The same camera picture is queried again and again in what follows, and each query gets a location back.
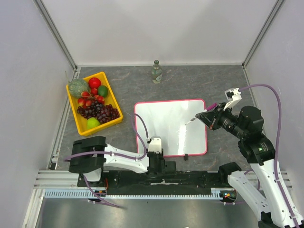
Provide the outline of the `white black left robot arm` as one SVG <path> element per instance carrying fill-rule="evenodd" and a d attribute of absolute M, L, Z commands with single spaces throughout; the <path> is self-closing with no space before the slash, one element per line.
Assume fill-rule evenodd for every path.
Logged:
<path fill-rule="evenodd" d="M 69 162 L 69 172 L 83 174 L 94 187 L 104 182 L 104 167 L 121 168 L 151 178 L 173 177 L 176 175 L 174 161 L 163 156 L 162 140 L 159 136 L 147 140 L 144 153 L 118 149 L 105 142 L 105 137 L 95 136 L 75 141 L 72 154 L 64 159 Z"/>

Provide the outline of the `pink framed whiteboard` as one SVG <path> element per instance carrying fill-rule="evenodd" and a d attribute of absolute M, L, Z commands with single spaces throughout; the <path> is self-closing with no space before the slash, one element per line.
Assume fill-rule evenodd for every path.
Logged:
<path fill-rule="evenodd" d="M 199 120 L 188 121 L 205 108 L 201 98 L 138 102 L 134 113 L 146 126 L 136 116 L 135 128 L 144 140 L 147 135 L 160 137 L 165 157 L 204 155 L 208 150 L 207 127 Z"/>

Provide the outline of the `magenta whiteboard marker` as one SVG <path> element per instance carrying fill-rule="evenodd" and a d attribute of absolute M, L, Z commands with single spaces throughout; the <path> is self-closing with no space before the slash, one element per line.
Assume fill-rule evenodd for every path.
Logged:
<path fill-rule="evenodd" d="M 212 105 L 210 105 L 209 107 L 207 107 L 204 111 L 202 111 L 201 113 L 195 114 L 195 117 L 193 117 L 192 119 L 190 119 L 185 125 L 190 124 L 191 122 L 195 121 L 200 115 L 212 110 L 213 108 L 215 108 L 217 106 L 217 103 L 213 103 Z"/>

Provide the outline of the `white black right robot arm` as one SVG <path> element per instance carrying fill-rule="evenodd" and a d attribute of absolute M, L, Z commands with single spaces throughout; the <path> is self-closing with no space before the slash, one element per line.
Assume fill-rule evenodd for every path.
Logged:
<path fill-rule="evenodd" d="M 262 133 L 264 119 L 261 111 L 244 106 L 238 116 L 220 103 L 210 111 L 195 115 L 210 130 L 223 128 L 239 139 L 238 148 L 256 174 L 263 188 L 259 192 L 234 163 L 220 166 L 218 183 L 231 186 L 254 212 L 260 228 L 302 228 L 304 218 L 293 203 L 275 160 L 276 150 Z"/>

